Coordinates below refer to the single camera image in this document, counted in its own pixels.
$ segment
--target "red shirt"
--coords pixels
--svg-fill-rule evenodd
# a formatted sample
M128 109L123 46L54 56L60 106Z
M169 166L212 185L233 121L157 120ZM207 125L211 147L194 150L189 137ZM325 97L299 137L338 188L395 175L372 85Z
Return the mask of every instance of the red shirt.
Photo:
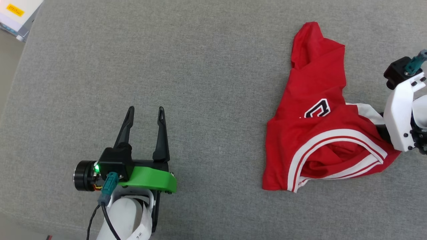
M296 34L289 80L267 123L263 189L296 192L311 179L381 172L400 154L379 136L382 117L371 106L345 103L344 48L316 22Z

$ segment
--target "green bracket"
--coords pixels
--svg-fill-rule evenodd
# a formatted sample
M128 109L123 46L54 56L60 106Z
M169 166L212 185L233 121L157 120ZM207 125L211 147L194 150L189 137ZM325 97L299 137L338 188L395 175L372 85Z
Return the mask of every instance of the green bracket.
M176 178L169 172L150 167L135 167L129 181L119 182L119 185L176 193Z

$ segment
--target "gray fabric surface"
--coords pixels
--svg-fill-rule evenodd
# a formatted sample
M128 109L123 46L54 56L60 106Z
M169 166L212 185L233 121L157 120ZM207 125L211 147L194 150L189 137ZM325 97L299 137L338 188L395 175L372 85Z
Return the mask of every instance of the gray fabric surface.
M133 156L150 158L165 108L178 192L154 240L425 239L427 159L261 189L266 122L290 70L293 36L317 21L346 45L347 102L383 109L383 71L426 42L425 0L46 0L0 124L0 210L26 227L84 239L96 193L74 189L81 160L111 146L130 105ZM95 218L95 237L102 224Z

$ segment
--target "white box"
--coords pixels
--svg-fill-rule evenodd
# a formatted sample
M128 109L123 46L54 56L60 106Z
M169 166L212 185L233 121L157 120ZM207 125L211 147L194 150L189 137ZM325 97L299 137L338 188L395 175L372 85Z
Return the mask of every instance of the white box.
M43 0L0 0L0 23L21 41L26 40Z

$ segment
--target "label on cable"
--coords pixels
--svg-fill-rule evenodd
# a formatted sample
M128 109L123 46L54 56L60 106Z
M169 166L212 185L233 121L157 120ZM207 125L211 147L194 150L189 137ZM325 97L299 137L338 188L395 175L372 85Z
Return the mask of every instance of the label on cable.
M24 11L22 11L21 9L19 9L17 6L9 4L6 7L7 10L15 13L16 15L18 15L19 17L22 17L22 15L24 15Z

